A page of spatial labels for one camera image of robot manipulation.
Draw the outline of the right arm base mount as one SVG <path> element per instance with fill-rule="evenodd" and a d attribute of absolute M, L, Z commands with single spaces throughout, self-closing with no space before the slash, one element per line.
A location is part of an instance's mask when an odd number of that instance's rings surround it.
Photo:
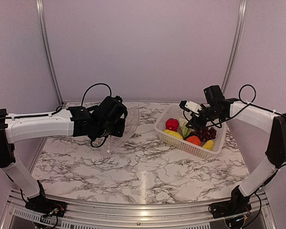
<path fill-rule="evenodd" d="M 245 202 L 240 205 L 236 205 L 233 207 L 230 201 L 222 201 L 212 203 L 208 207 L 208 211 L 213 215 L 214 219 L 222 218 L 222 217 L 229 217 L 245 212 L 251 211 L 252 207 L 249 202 Z"/>

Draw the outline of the right aluminium frame post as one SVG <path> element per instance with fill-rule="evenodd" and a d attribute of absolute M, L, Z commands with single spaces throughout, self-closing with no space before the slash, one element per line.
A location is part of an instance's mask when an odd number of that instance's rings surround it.
<path fill-rule="evenodd" d="M 243 34 L 243 29 L 244 29 L 246 8 L 247 8 L 247 0 L 240 0 L 237 20 L 236 20 L 236 28 L 235 28 L 234 38 L 232 42 L 232 48 L 230 51 L 228 64 L 225 70 L 225 75 L 224 75 L 224 79 L 223 79 L 222 86 L 221 86 L 223 94 L 226 94 L 229 82 L 232 78 L 233 68 L 234 68 L 235 60 L 236 60 L 237 53 L 240 47 L 241 38 Z"/>

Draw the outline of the orange tangerine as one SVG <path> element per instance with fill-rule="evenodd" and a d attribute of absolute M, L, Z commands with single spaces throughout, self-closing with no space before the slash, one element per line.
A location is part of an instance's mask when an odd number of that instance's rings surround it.
<path fill-rule="evenodd" d="M 201 145 L 201 140 L 199 139 L 199 137 L 194 136 L 194 135 L 186 138 L 186 141 L 191 143 L 191 144 L 194 144 L 196 146 L 200 146 Z"/>

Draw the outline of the yellow banana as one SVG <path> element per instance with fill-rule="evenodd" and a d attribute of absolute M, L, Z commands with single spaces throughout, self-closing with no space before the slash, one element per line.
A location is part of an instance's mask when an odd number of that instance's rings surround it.
<path fill-rule="evenodd" d="M 176 138 L 178 138 L 178 139 L 182 139 L 182 140 L 184 139 L 183 136 L 182 136 L 180 133 L 176 132 L 176 131 L 169 130 L 169 129 L 165 129 L 164 132 L 165 132 L 166 134 L 169 134 L 169 135 L 171 135 L 171 136 L 174 136 L 174 137 L 176 137 Z"/>

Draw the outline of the front aluminium rail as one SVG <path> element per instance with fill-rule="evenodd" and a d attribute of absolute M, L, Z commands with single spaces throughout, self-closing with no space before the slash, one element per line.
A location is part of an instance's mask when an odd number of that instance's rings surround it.
<path fill-rule="evenodd" d="M 42 219 L 41 214 L 25 208 L 20 191 L 13 189 L 0 218 L 0 229 L 32 229 L 36 224 L 57 225 L 59 229 L 229 229 L 236 218 L 245 220 L 247 229 L 276 229 L 265 192 L 252 196 L 249 212 L 226 218 L 213 218 L 213 201 L 179 204 L 102 203 L 59 196 L 48 196 L 66 203 L 62 218 Z"/>

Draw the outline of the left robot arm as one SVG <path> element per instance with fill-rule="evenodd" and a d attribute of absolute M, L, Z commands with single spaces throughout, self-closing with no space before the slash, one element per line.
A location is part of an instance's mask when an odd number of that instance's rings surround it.
<path fill-rule="evenodd" d="M 92 143 L 98 138 L 122 137 L 127 116 L 127 107 L 119 96 L 107 96 L 99 105 L 89 108 L 70 106 L 52 113 L 21 115 L 0 109 L 0 169 L 26 195 L 28 206 L 47 212 L 51 202 L 40 181 L 15 156 L 14 144 L 49 136 L 87 136 Z"/>

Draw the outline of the white plastic basket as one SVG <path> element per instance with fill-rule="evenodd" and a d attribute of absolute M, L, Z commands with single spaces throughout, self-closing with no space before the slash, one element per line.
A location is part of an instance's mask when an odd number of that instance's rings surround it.
<path fill-rule="evenodd" d="M 186 127 L 190 115 L 184 117 L 183 110 L 177 104 L 169 105 L 154 124 L 160 140 L 187 153 L 203 159 L 221 152 L 227 132 L 226 124 L 213 126 L 212 122 L 200 131 Z"/>

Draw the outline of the left aluminium frame post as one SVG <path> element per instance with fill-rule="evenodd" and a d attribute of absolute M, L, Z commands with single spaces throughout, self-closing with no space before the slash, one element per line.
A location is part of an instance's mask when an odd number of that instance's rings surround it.
<path fill-rule="evenodd" d="M 55 93 L 56 100 L 59 105 L 63 105 L 63 99 L 61 95 L 61 91 L 58 84 L 58 79 L 56 76 L 56 71 L 54 67 L 54 62 L 51 54 L 51 48 L 47 33 L 47 26 L 46 26 L 46 18 L 45 18 L 45 12 L 44 12 L 44 4 L 42 0 L 36 0 L 36 8 L 37 8 L 37 14 L 39 17 L 39 24 L 40 24 L 40 31 L 41 31 L 41 40 L 45 52 L 45 58 L 46 63 L 49 69 L 50 78 L 53 86 L 53 90 Z"/>

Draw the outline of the purple grape bunch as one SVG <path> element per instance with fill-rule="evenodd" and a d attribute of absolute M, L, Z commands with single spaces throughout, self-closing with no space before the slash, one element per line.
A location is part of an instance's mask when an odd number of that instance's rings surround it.
<path fill-rule="evenodd" d="M 196 131 L 195 134 L 201 142 L 207 142 L 209 140 L 215 140 L 217 130 L 213 127 L 210 127 Z"/>

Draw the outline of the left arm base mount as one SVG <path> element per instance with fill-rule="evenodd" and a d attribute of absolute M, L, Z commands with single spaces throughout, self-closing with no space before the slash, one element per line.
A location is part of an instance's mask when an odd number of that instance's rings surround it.
<path fill-rule="evenodd" d="M 42 213 L 45 217 L 49 216 L 63 217 L 65 214 L 66 207 L 67 207 L 66 202 L 53 199 L 47 199 L 47 202 L 43 205 L 43 207 L 34 207 L 32 203 L 25 204 L 26 209 Z"/>

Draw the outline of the red bell pepper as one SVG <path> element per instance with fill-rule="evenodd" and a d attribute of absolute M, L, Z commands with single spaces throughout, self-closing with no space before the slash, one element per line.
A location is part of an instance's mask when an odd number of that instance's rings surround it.
<path fill-rule="evenodd" d="M 177 131 L 179 127 L 179 121 L 174 118 L 170 118 L 166 121 L 165 123 L 165 129 L 170 130 L 170 131 Z"/>

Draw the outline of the clear zip top bag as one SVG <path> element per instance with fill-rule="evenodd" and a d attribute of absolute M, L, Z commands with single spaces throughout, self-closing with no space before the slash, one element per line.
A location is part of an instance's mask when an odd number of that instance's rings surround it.
<path fill-rule="evenodd" d="M 122 137 L 110 136 L 106 142 L 106 154 L 110 154 L 120 148 L 135 133 L 139 124 L 139 102 L 126 102 L 128 116 L 126 117 L 124 133 Z"/>

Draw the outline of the aluminium frame post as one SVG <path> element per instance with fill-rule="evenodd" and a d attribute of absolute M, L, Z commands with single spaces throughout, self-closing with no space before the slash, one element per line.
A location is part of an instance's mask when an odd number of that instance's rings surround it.
<path fill-rule="evenodd" d="M 46 26 L 46 18 L 45 18 L 45 12 L 44 12 L 44 4 L 42 0 L 36 0 L 36 8 L 37 8 L 37 14 L 39 17 L 39 24 L 40 24 L 40 31 L 41 31 L 41 40 L 45 52 L 45 58 L 46 63 L 49 69 L 50 78 L 53 86 L 53 90 L 55 93 L 56 100 L 59 105 L 63 105 L 63 99 L 61 95 L 61 91 L 58 84 L 58 79 L 56 76 L 56 71 L 54 67 L 54 62 L 51 54 L 51 48 L 47 33 L 47 26 Z"/>
<path fill-rule="evenodd" d="M 235 28 L 234 38 L 232 42 L 232 48 L 230 51 L 228 64 L 225 70 L 225 75 L 224 75 L 224 79 L 223 79 L 222 86 L 221 86 L 223 94 L 226 94 L 229 82 L 232 78 L 233 68 L 234 68 L 235 60 L 236 60 L 237 53 L 240 47 L 241 38 L 243 34 L 243 29 L 244 29 L 246 8 L 247 8 L 247 0 L 240 0 L 237 20 L 236 20 L 236 28 Z"/>

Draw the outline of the yellow lemon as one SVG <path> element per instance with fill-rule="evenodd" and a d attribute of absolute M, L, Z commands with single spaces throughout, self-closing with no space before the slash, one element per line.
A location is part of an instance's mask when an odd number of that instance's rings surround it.
<path fill-rule="evenodd" d="M 213 140 L 208 140 L 204 143 L 204 145 L 202 146 L 202 148 L 207 149 L 207 150 L 211 150 L 214 147 L 214 141 Z"/>

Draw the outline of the white green cabbage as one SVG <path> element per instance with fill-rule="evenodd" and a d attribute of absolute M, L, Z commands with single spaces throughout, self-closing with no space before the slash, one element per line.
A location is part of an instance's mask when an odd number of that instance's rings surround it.
<path fill-rule="evenodd" d="M 192 129 L 186 126 L 186 124 L 188 123 L 186 119 L 179 118 L 178 122 L 179 122 L 179 127 L 177 129 L 177 132 L 181 134 L 183 139 L 186 139 L 192 133 Z"/>

